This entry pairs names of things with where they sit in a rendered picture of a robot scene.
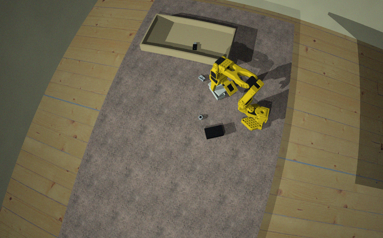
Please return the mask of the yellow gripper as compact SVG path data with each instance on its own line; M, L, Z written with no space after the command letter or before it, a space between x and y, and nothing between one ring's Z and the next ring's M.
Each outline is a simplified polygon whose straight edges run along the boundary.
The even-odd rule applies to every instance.
M210 80L211 80L211 90L214 91L216 86L220 85L220 84L224 84L224 88L225 90L227 91L227 93L229 94L229 96L232 96L232 94L234 94L236 91L238 91L238 88L235 86L235 84L233 83L233 81L229 81L227 79L227 76L222 74L221 77L218 78L218 80L214 79L213 77L211 77L210 75Z

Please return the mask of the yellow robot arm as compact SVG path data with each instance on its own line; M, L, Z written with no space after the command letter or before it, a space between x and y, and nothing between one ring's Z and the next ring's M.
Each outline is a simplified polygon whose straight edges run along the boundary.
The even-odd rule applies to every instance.
M253 101L253 96L261 89L262 86L264 86L264 83L260 79L257 80L257 75L247 69L243 69L235 64L234 61L226 58L225 56L222 56L215 61L213 68L211 69L211 76L216 80L218 80L222 74L234 80L240 87L250 89L238 101L238 110L248 116L243 118L241 123L243 123L250 131L256 129L261 130L263 122L267 119L268 108L260 107L256 103L251 103ZM246 76L250 78L244 82L239 76Z

